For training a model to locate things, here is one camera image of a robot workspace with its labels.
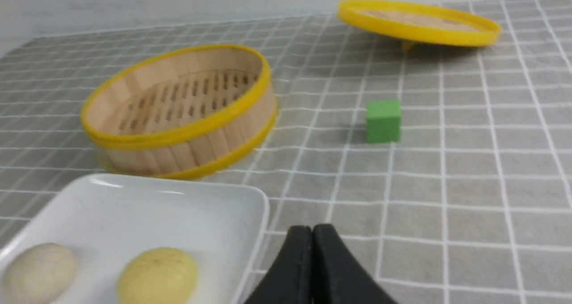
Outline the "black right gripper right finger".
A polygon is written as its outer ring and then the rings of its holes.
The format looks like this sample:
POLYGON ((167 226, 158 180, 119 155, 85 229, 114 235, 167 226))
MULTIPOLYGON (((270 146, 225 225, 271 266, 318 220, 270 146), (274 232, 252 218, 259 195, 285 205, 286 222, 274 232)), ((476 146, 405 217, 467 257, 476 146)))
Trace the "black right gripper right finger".
POLYGON ((360 265, 331 224, 313 227, 312 299, 315 304, 395 304, 360 265))

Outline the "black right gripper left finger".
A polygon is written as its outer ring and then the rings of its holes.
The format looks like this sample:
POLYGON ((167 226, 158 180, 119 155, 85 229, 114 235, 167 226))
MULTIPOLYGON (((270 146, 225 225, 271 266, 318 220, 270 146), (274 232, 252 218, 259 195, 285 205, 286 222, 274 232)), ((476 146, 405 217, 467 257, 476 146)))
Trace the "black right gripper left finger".
POLYGON ((293 225, 264 278, 246 304, 310 304, 312 278, 312 230, 293 225))

